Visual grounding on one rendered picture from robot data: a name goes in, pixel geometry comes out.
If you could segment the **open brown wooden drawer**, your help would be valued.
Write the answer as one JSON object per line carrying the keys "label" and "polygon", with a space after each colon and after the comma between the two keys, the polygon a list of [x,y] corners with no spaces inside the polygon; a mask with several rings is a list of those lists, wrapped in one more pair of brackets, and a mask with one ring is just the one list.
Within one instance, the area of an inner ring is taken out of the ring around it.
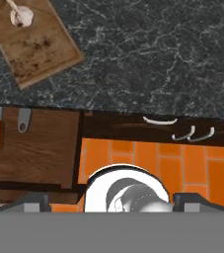
{"label": "open brown wooden drawer", "polygon": [[34,109],[28,130],[20,133],[18,112],[4,109],[0,204],[28,192],[46,192],[54,204],[77,204],[85,190],[78,183],[80,114]]}

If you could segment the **dark wooden cupboard door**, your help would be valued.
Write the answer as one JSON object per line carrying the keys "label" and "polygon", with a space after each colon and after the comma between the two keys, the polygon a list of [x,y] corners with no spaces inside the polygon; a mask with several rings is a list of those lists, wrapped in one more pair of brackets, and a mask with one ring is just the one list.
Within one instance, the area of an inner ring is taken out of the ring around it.
{"label": "dark wooden cupboard door", "polygon": [[207,140],[199,142],[191,142],[193,144],[208,145],[208,146],[222,146],[224,147],[224,130],[216,130],[214,135]]}
{"label": "dark wooden cupboard door", "polygon": [[172,134],[177,137],[189,133],[189,129],[174,131],[173,129],[160,129],[150,127],[133,128],[85,128],[83,136],[87,138],[130,140],[145,142],[172,142]]}

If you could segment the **wooden cutting board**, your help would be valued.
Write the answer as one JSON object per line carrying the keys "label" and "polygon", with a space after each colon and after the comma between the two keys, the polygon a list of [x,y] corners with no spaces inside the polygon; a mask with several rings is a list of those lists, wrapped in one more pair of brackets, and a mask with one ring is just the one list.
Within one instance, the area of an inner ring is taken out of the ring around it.
{"label": "wooden cutting board", "polygon": [[84,57],[49,0],[14,0],[34,13],[32,24],[14,26],[0,0],[0,50],[21,90],[81,62]]}

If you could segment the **dark wooden drawer front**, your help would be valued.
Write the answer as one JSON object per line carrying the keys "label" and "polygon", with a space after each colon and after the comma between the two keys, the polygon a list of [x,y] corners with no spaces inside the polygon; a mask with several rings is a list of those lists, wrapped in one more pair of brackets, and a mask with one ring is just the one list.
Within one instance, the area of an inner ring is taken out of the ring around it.
{"label": "dark wooden drawer front", "polygon": [[[171,126],[150,125],[143,121],[142,117],[155,121],[178,121]],[[83,116],[84,128],[126,128],[126,127],[155,127],[161,129],[180,128],[180,127],[215,127],[219,130],[224,130],[224,120],[207,119],[207,118],[192,118],[158,116],[158,115],[119,115],[112,113],[85,113]]]}

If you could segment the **white and black round object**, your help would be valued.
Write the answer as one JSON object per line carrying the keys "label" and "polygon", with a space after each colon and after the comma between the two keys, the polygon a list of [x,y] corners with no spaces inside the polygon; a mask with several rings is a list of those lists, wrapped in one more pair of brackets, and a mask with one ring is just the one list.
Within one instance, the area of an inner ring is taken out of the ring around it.
{"label": "white and black round object", "polygon": [[102,167],[87,182],[84,212],[172,212],[164,184],[145,169],[118,163]]}

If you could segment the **grey metal peeler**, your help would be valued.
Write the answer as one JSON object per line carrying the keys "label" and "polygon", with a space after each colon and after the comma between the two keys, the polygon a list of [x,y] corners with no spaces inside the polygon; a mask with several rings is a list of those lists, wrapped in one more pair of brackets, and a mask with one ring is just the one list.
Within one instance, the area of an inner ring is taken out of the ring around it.
{"label": "grey metal peeler", "polygon": [[25,133],[30,124],[32,116],[32,110],[29,108],[21,108],[18,113],[18,131],[20,133]]}

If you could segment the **white garlic bulb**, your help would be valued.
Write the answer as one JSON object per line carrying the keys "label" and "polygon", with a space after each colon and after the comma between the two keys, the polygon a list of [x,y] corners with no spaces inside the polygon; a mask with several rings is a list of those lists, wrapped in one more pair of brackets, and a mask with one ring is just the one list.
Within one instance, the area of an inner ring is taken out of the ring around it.
{"label": "white garlic bulb", "polygon": [[26,7],[17,5],[13,0],[6,0],[11,8],[10,20],[15,27],[29,27],[34,19],[33,11]]}

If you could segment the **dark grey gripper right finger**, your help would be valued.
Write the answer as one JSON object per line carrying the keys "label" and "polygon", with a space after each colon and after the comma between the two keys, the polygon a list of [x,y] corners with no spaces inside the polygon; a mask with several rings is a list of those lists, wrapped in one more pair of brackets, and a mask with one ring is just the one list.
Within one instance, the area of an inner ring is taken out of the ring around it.
{"label": "dark grey gripper right finger", "polygon": [[174,212],[224,211],[224,206],[213,204],[198,193],[173,194]]}

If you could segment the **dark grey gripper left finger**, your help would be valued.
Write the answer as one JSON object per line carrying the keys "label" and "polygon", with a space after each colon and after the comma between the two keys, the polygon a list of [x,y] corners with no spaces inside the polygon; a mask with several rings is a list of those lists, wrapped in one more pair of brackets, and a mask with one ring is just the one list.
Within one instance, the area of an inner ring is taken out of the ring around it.
{"label": "dark grey gripper left finger", "polygon": [[28,193],[11,204],[0,207],[0,212],[51,212],[47,193]]}

